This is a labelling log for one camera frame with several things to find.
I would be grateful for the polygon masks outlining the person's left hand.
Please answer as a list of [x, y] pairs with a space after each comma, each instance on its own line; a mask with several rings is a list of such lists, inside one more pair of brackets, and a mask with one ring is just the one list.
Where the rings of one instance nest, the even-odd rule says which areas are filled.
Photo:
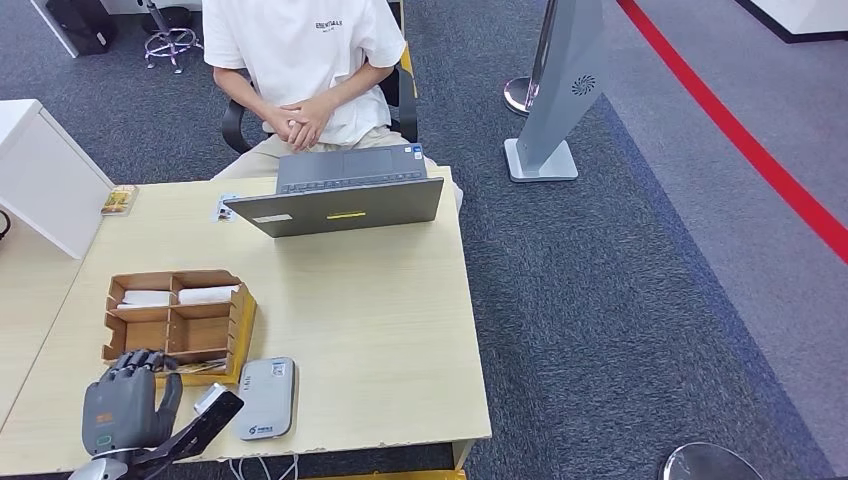
[[295, 150], [316, 145], [335, 108], [335, 103], [324, 95], [283, 106], [293, 115], [287, 142]]

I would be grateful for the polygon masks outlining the person's right hand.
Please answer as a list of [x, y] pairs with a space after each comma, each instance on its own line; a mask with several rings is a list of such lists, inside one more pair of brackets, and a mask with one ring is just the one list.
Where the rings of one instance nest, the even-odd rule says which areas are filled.
[[297, 104], [286, 106], [266, 104], [259, 116], [272, 127], [282, 140], [292, 142], [301, 130], [308, 125], [308, 120], [301, 113], [301, 108]]

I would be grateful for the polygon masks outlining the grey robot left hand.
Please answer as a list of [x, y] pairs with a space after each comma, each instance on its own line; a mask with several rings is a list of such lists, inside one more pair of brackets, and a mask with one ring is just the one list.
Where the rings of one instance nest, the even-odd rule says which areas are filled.
[[183, 392], [176, 360], [162, 351], [121, 354], [85, 392], [81, 437], [92, 456], [154, 448], [173, 432]]

